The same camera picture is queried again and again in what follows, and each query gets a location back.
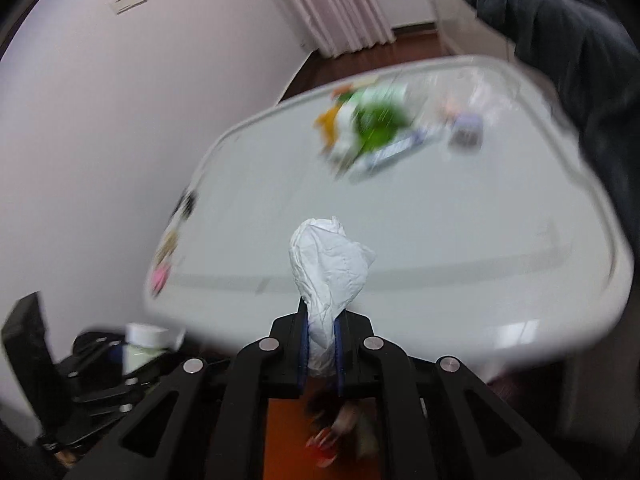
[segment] wall switch plate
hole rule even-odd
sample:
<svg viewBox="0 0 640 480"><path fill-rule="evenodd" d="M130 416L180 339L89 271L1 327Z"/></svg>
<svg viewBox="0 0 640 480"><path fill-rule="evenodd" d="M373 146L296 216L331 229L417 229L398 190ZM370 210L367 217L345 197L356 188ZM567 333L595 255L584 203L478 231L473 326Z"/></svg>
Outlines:
<svg viewBox="0 0 640 480"><path fill-rule="evenodd" d="M129 10L135 6L138 6L139 4L143 4L146 1L147 0L115 0L114 2L111 2L109 6L111 7L111 10L113 12L115 12L116 14L120 14L125 10Z"/></svg>

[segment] white wall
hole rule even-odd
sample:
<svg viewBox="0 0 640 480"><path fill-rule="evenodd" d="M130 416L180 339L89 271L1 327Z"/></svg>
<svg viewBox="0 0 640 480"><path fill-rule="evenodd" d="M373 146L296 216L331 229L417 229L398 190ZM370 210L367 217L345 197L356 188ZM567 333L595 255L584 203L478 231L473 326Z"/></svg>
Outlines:
<svg viewBox="0 0 640 480"><path fill-rule="evenodd" d="M55 357L148 320L142 283L206 148L307 52L272 0L40 0L0 61L0 319L42 291ZM0 358L0 413L29 413Z"/></svg>

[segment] orange surface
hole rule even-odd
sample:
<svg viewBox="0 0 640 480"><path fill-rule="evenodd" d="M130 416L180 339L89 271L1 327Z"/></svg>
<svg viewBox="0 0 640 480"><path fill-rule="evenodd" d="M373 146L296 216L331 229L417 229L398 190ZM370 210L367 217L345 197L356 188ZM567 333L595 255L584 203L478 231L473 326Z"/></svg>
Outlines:
<svg viewBox="0 0 640 480"><path fill-rule="evenodd" d="M305 451L311 436L306 400L322 385L309 379L297 400L271 399L264 443L264 480L380 480L378 458L338 457L328 468L316 466Z"/></svg>

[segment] pink object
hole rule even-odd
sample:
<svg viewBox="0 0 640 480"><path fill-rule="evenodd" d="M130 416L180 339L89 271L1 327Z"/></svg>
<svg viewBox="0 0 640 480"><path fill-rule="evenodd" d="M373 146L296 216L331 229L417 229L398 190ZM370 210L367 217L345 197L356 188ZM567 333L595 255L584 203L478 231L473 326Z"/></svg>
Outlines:
<svg viewBox="0 0 640 480"><path fill-rule="evenodd" d="M154 273L151 275L151 291L154 296L160 294L166 280L169 278L170 271L171 265L169 264L160 264L156 267L156 270L154 270Z"/></svg>

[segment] dark brown floor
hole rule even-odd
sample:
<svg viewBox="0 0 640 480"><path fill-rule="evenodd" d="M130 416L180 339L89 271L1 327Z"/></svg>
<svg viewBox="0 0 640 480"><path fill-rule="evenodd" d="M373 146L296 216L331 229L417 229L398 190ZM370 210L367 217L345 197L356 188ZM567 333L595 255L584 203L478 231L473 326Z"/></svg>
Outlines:
<svg viewBox="0 0 640 480"><path fill-rule="evenodd" d="M282 99L368 70L442 55L436 32L399 36L395 43L377 45L354 54L343 54L335 59L323 59L314 52L295 76Z"/></svg>

